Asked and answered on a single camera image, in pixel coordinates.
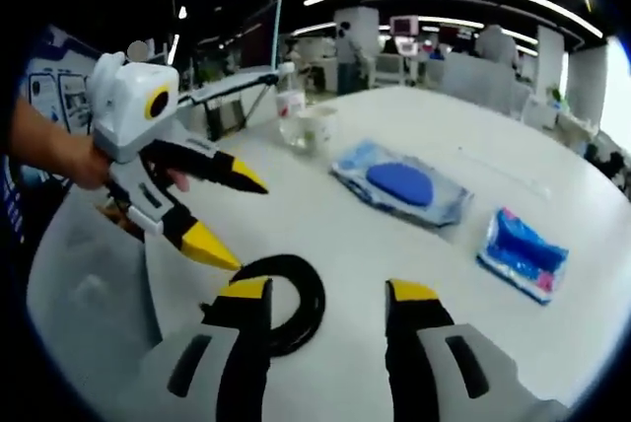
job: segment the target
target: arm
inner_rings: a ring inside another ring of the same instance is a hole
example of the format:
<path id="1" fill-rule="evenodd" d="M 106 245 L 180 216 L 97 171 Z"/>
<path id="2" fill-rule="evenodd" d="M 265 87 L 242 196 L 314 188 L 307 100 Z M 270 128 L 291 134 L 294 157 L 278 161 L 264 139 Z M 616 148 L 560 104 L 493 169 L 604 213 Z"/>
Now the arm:
<path id="1" fill-rule="evenodd" d="M 350 44 L 351 49 L 353 50 L 353 54 L 355 54 L 355 59 L 357 60 L 357 62 L 362 63 L 364 54 L 362 52 L 362 47 L 359 45 L 359 42 L 357 42 L 355 38 L 350 37 L 348 39 L 348 43 Z"/>
<path id="2" fill-rule="evenodd" d="M 84 188 L 98 188 L 109 162 L 90 136 L 71 135 L 18 97 L 11 118 L 9 154 L 38 169 L 69 177 Z"/>

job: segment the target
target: plastic bottle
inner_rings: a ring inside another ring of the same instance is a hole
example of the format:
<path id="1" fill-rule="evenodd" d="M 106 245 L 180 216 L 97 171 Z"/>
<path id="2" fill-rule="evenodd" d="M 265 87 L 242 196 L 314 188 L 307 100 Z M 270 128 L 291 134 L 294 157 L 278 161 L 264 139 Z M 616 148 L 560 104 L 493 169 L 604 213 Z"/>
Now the plastic bottle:
<path id="1" fill-rule="evenodd" d="M 305 92 L 299 85 L 293 62 L 281 64 L 278 70 L 281 78 L 276 95 L 278 130 L 285 144 L 299 146 L 301 128 L 296 113 L 305 108 Z"/>

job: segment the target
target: white pillar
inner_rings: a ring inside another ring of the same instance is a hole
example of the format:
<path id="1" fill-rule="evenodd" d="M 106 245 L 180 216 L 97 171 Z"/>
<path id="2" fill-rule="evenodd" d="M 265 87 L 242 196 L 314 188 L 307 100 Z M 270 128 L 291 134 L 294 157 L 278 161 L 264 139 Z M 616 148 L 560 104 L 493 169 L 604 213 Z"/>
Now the white pillar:
<path id="1" fill-rule="evenodd" d="M 379 10 L 358 6 L 337 10 L 333 21 L 339 28 L 342 22 L 351 24 L 351 34 L 357 39 L 366 55 L 375 56 L 381 52 L 379 44 Z"/>
<path id="2" fill-rule="evenodd" d="M 606 46 L 570 55 L 567 100 L 573 114 L 592 124 L 600 124 L 606 84 Z"/>
<path id="3" fill-rule="evenodd" d="M 537 29 L 539 44 L 537 50 L 536 78 L 534 89 L 536 95 L 546 99 L 549 87 L 559 87 L 561 84 L 561 70 L 563 69 L 563 53 L 565 52 L 563 36 L 544 26 Z"/>

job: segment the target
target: plastic packaging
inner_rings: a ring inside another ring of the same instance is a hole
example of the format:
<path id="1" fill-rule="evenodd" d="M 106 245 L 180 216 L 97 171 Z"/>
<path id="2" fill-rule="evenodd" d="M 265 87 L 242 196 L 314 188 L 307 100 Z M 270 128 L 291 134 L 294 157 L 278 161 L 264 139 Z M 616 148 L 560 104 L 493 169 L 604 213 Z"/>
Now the plastic packaging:
<path id="1" fill-rule="evenodd" d="M 552 299 L 569 251 L 549 244 L 506 208 L 489 224 L 478 261 L 540 304 Z"/>
<path id="2" fill-rule="evenodd" d="M 415 205 L 409 196 L 402 200 L 369 181 L 371 168 L 392 164 L 414 169 L 427 178 L 431 186 L 429 203 Z M 420 159 L 393 152 L 368 139 L 342 154 L 331 165 L 331 173 L 367 204 L 426 229 L 458 224 L 473 197 L 469 190 Z"/>

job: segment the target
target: round table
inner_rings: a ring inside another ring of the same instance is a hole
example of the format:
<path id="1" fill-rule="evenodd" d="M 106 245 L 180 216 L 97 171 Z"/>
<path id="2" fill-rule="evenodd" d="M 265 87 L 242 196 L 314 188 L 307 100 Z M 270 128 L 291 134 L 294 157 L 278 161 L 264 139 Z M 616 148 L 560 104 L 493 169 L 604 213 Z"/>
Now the round table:
<path id="1" fill-rule="evenodd" d="M 439 237 L 366 206 L 263 124 L 222 140 L 268 184 L 269 195 L 194 181 L 178 198 L 245 263 L 275 253 L 307 259 L 324 283 L 319 332 L 272 361 L 263 420 L 392 420 L 385 352 L 385 281 L 438 292 L 456 323 L 471 323 L 518 364 L 540 398 L 573 404 L 598 375 L 631 310 L 631 206 L 570 150 L 508 117 L 405 87 L 326 103 L 339 109 L 332 156 L 363 138 L 414 155 L 475 196 Z M 489 219 L 506 206 L 569 249 L 566 275 L 543 307 L 475 261 Z M 274 284 L 274 318 L 296 295 Z"/>

